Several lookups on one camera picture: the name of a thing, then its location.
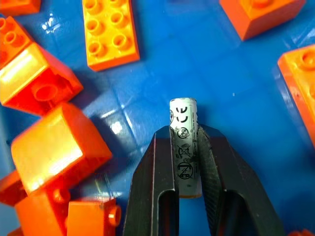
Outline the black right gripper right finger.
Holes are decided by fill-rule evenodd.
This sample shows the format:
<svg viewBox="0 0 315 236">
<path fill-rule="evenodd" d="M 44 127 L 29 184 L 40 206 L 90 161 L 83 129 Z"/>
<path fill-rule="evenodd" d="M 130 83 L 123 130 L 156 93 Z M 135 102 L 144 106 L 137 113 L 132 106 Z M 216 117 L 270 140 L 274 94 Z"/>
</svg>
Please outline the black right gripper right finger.
<svg viewBox="0 0 315 236">
<path fill-rule="evenodd" d="M 285 235 L 259 177 L 219 130 L 199 126 L 198 155 L 211 235 Z"/>
</svg>

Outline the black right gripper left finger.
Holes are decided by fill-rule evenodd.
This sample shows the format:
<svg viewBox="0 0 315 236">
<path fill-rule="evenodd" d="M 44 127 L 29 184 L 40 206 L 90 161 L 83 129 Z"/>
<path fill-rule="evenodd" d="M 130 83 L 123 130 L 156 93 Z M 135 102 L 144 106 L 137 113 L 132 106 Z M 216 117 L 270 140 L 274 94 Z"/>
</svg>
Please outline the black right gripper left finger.
<svg viewBox="0 0 315 236">
<path fill-rule="evenodd" d="M 130 186 L 123 235 L 177 236 L 179 191 L 174 173 L 172 130 L 156 131 Z"/>
</svg>

